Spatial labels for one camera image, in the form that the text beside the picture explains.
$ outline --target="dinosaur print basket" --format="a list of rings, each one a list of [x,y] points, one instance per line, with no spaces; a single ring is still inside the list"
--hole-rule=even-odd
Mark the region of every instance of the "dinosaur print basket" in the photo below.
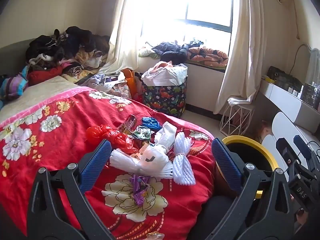
[[[158,112],[180,118],[186,107],[187,78],[179,86],[148,87],[142,83],[143,103]]]

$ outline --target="yellow rim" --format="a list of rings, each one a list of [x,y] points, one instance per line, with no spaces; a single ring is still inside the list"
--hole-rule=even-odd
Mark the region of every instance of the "yellow rim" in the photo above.
[[[243,143],[243,144],[249,145],[263,154],[263,156],[269,162],[272,171],[274,171],[278,167],[278,163],[276,162],[276,159],[273,157],[273,155],[265,147],[263,147],[260,143],[254,141],[248,137],[244,137],[244,136],[240,136],[240,135],[231,135],[231,136],[225,137],[222,141],[225,145],[228,145],[231,143]],[[218,164],[217,164],[217,168],[218,168],[220,174],[222,175],[222,177],[224,178]],[[262,190],[258,190],[257,194],[256,194],[256,198],[261,198],[261,195],[262,195]]]

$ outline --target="yellow trash bin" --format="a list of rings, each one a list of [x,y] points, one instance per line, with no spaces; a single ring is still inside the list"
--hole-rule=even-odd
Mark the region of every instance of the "yellow trash bin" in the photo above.
[[[237,153],[244,163],[252,163],[257,169],[264,171],[274,171],[278,164],[272,154],[260,143],[240,135],[225,137],[223,143],[230,152]],[[224,178],[218,164],[217,168]],[[256,198],[261,198],[262,190],[258,190]]]

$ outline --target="white curtain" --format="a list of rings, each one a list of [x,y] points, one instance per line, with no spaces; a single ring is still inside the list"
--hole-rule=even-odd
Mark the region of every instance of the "white curtain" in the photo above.
[[[118,73],[138,67],[138,44],[143,23],[143,0],[117,0],[106,64],[99,73]]]
[[[231,48],[228,66],[214,113],[223,108],[230,96],[250,104],[259,89],[265,51],[262,0],[234,0]]]

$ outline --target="red bedspread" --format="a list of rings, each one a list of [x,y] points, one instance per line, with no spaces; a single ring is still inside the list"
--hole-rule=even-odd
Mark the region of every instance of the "red bedspread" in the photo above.
[[[211,135],[182,120],[157,113],[127,99],[103,92],[85,91],[69,98],[48,103],[33,113],[0,128],[1,156],[0,202],[14,223],[26,234],[27,208],[35,174],[40,167],[65,168],[91,152],[86,141],[89,126],[108,124],[114,128],[134,114],[153,116],[161,124],[169,121],[192,138],[189,160],[196,178],[194,186],[179,186],[169,179],[152,178],[143,207],[132,200],[130,174],[113,167],[104,168],[86,197],[117,239],[144,239],[159,231],[164,239],[183,240],[196,222],[196,217],[213,192],[214,158]],[[68,216],[76,218],[66,196],[62,196]]]

